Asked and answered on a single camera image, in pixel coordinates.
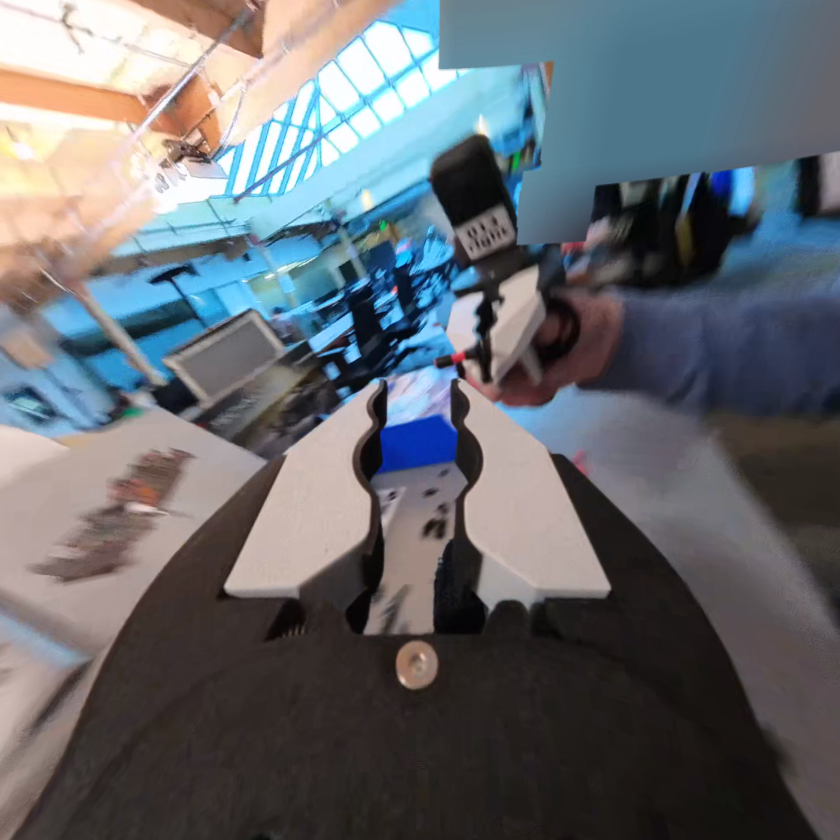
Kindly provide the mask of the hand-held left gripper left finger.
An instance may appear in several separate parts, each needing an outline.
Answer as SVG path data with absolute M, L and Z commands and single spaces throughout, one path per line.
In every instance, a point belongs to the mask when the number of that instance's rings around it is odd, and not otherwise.
M 381 503 L 387 385 L 374 380 L 291 446 L 224 583 L 238 599 L 331 605 L 362 634 L 384 570 Z

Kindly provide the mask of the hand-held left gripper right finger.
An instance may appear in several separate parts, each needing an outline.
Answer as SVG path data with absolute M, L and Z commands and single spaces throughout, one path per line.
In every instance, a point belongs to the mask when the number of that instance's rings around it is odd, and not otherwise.
M 479 631 L 500 604 L 612 592 L 551 453 L 473 386 L 451 386 L 465 486 L 450 540 L 450 629 Z

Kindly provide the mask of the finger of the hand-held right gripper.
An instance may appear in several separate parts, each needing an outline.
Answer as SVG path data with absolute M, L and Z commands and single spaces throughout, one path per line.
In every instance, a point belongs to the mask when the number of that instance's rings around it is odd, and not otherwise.
M 490 383 L 501 386 L 514 370 L 524 371 L 533 384 L 541 382 L 541 362 L 535 339 L 547 316 L 539 288 L 539 270 L 523 269 L 498 287 L 496 320 L 489 330 Z
M 486 296 L 480 291 L 458 297 L 449 313 L 446 335 L 456 356 L 478 360 L 484 352 Z

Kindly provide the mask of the person's right forearm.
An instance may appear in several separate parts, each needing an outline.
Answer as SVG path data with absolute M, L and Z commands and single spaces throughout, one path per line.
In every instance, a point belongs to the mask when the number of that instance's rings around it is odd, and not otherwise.
M 838 282 L 804 294 L 624 293 L 616 348 L 581 388 L 695 414 L 838 417 Z

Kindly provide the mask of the person's right hand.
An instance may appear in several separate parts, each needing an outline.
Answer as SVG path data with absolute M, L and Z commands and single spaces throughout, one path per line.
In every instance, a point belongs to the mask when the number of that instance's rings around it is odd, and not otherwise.
M 516 367 L 500 384 L 482 386 L 492 402 L 512 407 L 543 406 L 564 388 L 593 382 L 606 371 L 621 338 L 622 302 L 580 291 L 558 293 L 555 300 L 575 313 L 578 329 L 566 312 L 549 310 L 531 341 L 541 363 L 541 379 L 535 382 Z

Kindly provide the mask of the cluster of dark grey pieces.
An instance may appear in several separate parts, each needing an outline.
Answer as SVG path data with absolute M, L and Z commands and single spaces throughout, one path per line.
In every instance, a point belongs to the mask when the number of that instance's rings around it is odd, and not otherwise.
M 441 483 L 422 491 L 422 517 L 420 538 L 423 540 L 446 540 L 455 516 L 455 494 Z

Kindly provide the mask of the dark printed cardboard box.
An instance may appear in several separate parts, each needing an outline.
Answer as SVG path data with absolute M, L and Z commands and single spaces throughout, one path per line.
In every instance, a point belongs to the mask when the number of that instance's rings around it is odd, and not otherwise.
M 274 438 L 294 437 L 340 404 L 334 384 L 311 364 L 276 363 L 202 410 L 191 422 L 216 437 L 258 454 Z

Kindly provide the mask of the blue storage bin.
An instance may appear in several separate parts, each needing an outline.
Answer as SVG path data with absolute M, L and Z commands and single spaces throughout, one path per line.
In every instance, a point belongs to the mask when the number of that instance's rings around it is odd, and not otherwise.
M 451 463 L 455 461 L 457 439 L 456 430 L 440 415 L 386 425 L 380 434 L 382 463 L 379 473 Z

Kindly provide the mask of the framed screen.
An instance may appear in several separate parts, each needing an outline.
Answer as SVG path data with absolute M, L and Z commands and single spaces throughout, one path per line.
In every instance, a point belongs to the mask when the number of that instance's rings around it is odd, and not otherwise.
M 210 406 L 254 380 L 286 353 L 268 321 L 249 309 L 206 329 L 162 361 L 199 405 Z

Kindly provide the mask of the open instruction booklet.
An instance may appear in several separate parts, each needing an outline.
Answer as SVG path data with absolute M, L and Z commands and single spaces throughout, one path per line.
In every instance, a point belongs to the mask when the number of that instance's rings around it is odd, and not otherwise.
M 156 410 L 84 435 L 2 487 L 2 607 L 96 654 L 265 460 Z

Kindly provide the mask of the black floor lamp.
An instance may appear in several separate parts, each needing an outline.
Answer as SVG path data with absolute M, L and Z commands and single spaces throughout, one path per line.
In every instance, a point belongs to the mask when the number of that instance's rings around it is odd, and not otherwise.
M 187 295 L 182 286 L 178 282 L 179 277 L 198 277 L 198 272 L 192 263 L 186 263 L 180 266 L 176 266 L 174 268 L 167 269 L 158 273 L 157 275 L 147 279 L 147 283 L 150 286 L 160 286 L 160 285 L 168 285 L 171 286 L 176 292 L 180 300 L 184 303 L 184 305 L 188 308 L 190 313 L 192 314 L 192 318 L 194 320 L 199 321 L 201 324 L 205 324 L 201 314 L 196 310 L 194 305 L 192 304 L 192 300 L 190 299 L 189 295 Z

